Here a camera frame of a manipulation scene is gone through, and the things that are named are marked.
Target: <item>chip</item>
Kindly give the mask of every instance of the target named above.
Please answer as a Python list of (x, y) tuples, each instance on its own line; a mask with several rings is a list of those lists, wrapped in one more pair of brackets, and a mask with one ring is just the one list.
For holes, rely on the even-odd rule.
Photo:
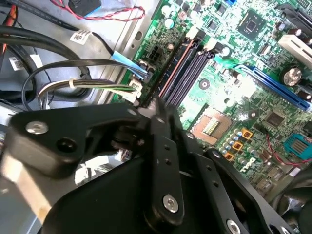
[(271, 112), (265, 119), (268, 124), (275, 128), (277, 128), (283, 122), (283, 120), (284, 118), (275, 112)]
[(213, 21), (211, 21), (208, 25), (208, 27), (212, 30), (215, 30), (216, 29), (216, 23), (214, 23)]
[(220, 4), (217, 8), (217, 13), (222, 16), (225, 13), (226, 9), (227, 8), (223, 4)]
[(232, 121), (216, 109), (208, 107), (194, 124), (191, 132), (197, 139), (214, 145), (231, 126)]
[(176, 4), (178, 4), (179, 6), (182, 5), (183, 0), (175, 0)]
[(195, 7), (193, 8), (193, 11), (200, 12), (200, 10), (201, 10), (201, 6), (198, 3), (196, 3)]
[(306, 125), (303, 126), (302, 130), (308, 134), (308, 137), (312, 136), (312, 121), (308, 121)]
[(187, 3), (184, 3), (182, 6), (182, 10), (187, 12), (190, 9), (190, 6)]
[(249, 40), (255, 40), (265, 25), (265, 20), (253, 10), (249, 10), (237, 30)]

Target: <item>motherboard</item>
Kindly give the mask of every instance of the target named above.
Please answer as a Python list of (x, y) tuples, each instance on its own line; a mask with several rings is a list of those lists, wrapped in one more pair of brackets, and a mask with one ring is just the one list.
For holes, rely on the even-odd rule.
[(312, 160), (312, 4), (163, 0), (127, 72), (147, 107), (159, 96), (268, 201)]

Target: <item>white pci slot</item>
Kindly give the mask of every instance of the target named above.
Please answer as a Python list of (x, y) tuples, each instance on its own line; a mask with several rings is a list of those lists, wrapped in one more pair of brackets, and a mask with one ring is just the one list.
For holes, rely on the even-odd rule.
[(294, 55), (299, 61), (312, 69), (312, 49), (296, 35), (283, 35), (278, 44)]

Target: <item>cable tie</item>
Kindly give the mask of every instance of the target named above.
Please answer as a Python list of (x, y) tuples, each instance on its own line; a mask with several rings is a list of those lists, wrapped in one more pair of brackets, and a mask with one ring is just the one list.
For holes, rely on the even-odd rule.
[(72, 89), (75, 89), (76, 87), (74, 86), (74, 80), (76, 80), (76, 78), (72, 78), (69, 80), (69, 87), (71, 87)]

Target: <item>red cable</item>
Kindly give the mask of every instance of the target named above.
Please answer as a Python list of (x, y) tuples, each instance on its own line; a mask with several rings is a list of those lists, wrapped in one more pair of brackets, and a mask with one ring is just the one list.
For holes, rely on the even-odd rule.
[[(133, 20), (139, 20), (139, 19), (141, 19), (141, 18), (143, 18), (145, 16), (145, 10), (144, 10), (143, 7), (141, 7), (141, 6), (134, 6), (133, 8), (124, 8), (124, 9), (121, 9), (121, 10), (116, 11), (114, 13), (107, 14), (105, 16), (84, 17), (84, 16), (80, 16), (80, 15), (76, 14), (75, 12), (73, 12), (73, 10), (69, 8), (69, 6), (64, 4), (63, 0), (59, 0), (59, 2), (56, 2), (55, 0), (50, 0), (50, 2), (52, 4), (54, 4), (55, 6), (68, 11), (69, 13), (74, 15), (79, 20), (81, 20), (81, 19), (85, 19), (85, 20), (117, 20), (117, 21), (121, 21), (121, 22), (129, 22), (129, 21), (133, 21)], [(119, 18), (114, 18), (113, 17), (113, 16), (116, 16), (116, 15), (122, 13), (122, 12), (133, 11), (133, 10), (136, 10), (136, 9), (142, 11), (142, 15), (141, 16), (134, 17), (134, 18), (131, 18), (131, 19), (119, 19)]]
[(303, 163), (312, 161), (312, 158), (310, 158), (310, 159), (303, 160), (303, 161), (301, 161), (301, 162), (299, 162), (299, 163), (284, 162), (284, 161), (278, 156), (278, 154), (273, 150), (272, 145), (271, 145), (271, 143), (270, 143), (270, 135), (269, 135), (269, 134), (267, 134), (267, 142), (268, 142), (268, 146), (269, 146), (269, 149), (271, 150), (272, 155), (275, 156), (275, 158), (277, 159), (277, 161), (279, 161), (279, 162), (281, 162), (281, 163), (284, 163), (284, 164), (286, 164), (286, 165), (299, 166), (300, 164), (303, 164)]

